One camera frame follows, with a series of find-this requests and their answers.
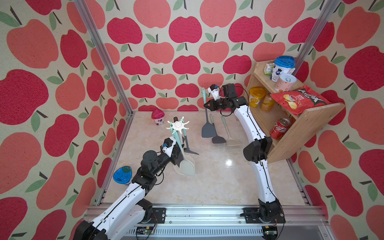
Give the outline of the grey utensil mint handle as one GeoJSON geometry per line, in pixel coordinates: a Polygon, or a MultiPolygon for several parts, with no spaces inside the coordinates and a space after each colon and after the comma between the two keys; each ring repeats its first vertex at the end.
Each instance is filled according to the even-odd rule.
{"type": "Polygon", "coordinates": [[[215,126],[215,123],[214,123],[214,117],[212,114],[210,114],[210,119],[211,119],[211,122],[212,122],[212,125],[214,127],[214,130],[215,130],[215,136],[212,138],[212,143],[213,144],[224,144],[226,143],[227,141],[218,135],[217,133],[217,130],[216,130],[216,126],[215,126]]]}
{"type": "Polygon", "coordinates": [[[182,140],[183,140],[183,143],[185,144],[185,147],[184,147],[185,153],[192,154],[192,155],[199,155],[199,153],[192,151],[191,148],[190,148],[190,144],[189,144],[188,135],[187,135],[187,129],[186,128],[182,129],[182,140]]]}
{"type": "Polygon", "coordinates": [[[205,109],[205,114],[206,114],[206,123],[202,127],[202,137],[213,138],[216,135],[216,129],[213,126],[213,124],[209,122],[207,109],[205,109]]]}

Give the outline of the white utensil rack stand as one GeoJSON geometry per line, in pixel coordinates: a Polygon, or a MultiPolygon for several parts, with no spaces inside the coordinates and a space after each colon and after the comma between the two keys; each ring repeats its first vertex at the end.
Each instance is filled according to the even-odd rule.
{"type": "Polygon", "coordinates": [[[174,117],[174,122],[173,123],[168,122],[168,123],[170,124],[170,127],[168,129],[171,130],[171,133],[173,132],[173,130],[176,130],[178,133],[181,134],[180,139],[181,139],[181,143],[182,143],[182,146],[183,146],[182,129],[186,128],[185,125],[188,124],[189,122],[184,123],[184,117],[182,117],[180,121],[177,119],[177,117],[174,117]]]}

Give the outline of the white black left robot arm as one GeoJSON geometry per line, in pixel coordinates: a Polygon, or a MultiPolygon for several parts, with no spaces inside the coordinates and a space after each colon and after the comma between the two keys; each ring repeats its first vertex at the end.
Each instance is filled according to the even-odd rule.
{"type": "Polygon", "coordinates": [[[156,185],[157,174],[169,163],[177,164],[184,151],[178,145],[163,147],[160,154],[147,151],[141,167],[125,192],[91,222],[82,221],[76,228],[74,240],[120,240],[135,225],[149,222],[153,204],[145,196],[156,185]]]}

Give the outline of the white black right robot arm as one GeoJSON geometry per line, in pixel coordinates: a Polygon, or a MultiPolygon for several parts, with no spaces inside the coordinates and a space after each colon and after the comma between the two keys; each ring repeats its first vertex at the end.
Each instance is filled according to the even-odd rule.
{"type": "Polygon", "coordinates": [[[208,88],[213,99],[204,104],[210,111],[230,109],[240,121],[246,132],[249,144],[243,149],[245,159],[251,163],[257,179],[259,190],[259,208],[250,216],[264,224],[285,224],[285,213],[272,187],[268,169],[268,153],[272,146],[272,138],[259,127],[245,97],[239,97],[234,84],[208,88]]]}

